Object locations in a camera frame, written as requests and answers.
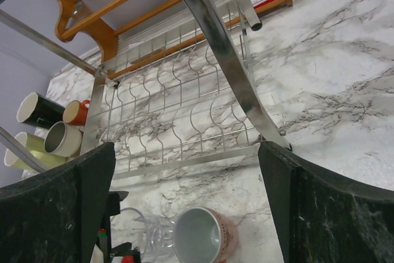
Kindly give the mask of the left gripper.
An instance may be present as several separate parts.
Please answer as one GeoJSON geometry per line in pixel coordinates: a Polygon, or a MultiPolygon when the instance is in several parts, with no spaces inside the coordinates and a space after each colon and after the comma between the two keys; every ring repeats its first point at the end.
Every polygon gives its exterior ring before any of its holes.
{"type": "MultiPolygon", "coordinates": [[[[129,192],[115,191],[109,192],[106,202],[106,214],[108,216],[118,215],[120,210],[120,202],[125,200],[129,192]]],[[[104,262],[134,262],[142,261],[139,247],[133,248],[132,243],[123,243],[112,249],[109,247],[110,236],[105,229],[100,229],[97,234],[97,246],[104,255],[104,262]]]]}

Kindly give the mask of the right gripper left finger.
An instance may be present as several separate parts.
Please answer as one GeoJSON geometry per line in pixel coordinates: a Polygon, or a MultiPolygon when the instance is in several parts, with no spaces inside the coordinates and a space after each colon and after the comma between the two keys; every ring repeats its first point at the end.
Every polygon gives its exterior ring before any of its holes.
{"type": "Polygon", "coordinates": [[[1,188],[1,262],[90,262],[115,145],[1,188]]]}

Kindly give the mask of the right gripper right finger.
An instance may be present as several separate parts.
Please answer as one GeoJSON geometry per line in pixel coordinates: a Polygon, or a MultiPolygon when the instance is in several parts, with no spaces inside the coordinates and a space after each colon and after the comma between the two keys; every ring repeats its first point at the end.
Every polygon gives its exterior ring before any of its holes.
{"type": "Polygon", "coordinates": [[[393,191],[274,142],[258,158],[284,262],[393,262],[393,191]]]}

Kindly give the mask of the clear plastic tumbler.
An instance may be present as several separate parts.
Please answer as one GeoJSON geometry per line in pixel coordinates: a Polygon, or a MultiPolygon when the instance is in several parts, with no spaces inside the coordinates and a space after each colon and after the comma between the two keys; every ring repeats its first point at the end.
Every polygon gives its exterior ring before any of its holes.
{"type": "Polygon", "coordinates": [[[175,256],[173,228],[175,222],[136,208],[124,208],[110,219],[113,246],[130,242],[138,248],[142,262],[166,262],[175,256]]]}

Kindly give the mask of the cream cup brown band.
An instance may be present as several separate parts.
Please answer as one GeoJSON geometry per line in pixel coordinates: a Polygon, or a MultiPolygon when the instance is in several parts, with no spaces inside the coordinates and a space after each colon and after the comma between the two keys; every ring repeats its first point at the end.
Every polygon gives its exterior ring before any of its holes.
{"type": "Polygon", "coordinates": [[[44,139],[46,153],[62,157],[77,157],[80,153],[83,132],[63,121],[55,123],[44,139]]]}

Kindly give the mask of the small copper orange cup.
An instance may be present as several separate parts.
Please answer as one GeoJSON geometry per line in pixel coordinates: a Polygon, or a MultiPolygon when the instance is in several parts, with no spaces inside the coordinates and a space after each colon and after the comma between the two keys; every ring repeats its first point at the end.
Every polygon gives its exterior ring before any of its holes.
{"type": "Polygon", "coordinates": [[[90,100],[83,100],[82,102],[78,100],[71,101],[63,112],[63,122],[72,126],[84,126],[89,111],[87,105],[89,104],[90,100]]]}

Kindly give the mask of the pink ceramic mug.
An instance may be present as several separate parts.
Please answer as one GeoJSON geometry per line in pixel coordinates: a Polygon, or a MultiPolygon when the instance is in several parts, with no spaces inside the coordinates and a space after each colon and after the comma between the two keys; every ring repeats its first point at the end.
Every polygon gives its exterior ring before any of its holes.
{"type": "Polygon", "coordinates": [[[173,228],[174,251],[180,262],[223,262],[238,246],[236,224],[213,209],[184,210],[173,228]]]}

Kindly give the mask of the black faceted mug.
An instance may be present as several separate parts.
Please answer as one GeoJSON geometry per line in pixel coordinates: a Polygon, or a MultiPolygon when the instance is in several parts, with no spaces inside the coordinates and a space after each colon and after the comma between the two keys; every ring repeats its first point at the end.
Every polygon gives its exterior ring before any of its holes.
{"type": "Polygon", "coordinates": [[[19,123],[50,129],[62,120],[64,110],[64,106],[32,92],[20,104],[16,119],[19,123]]]}

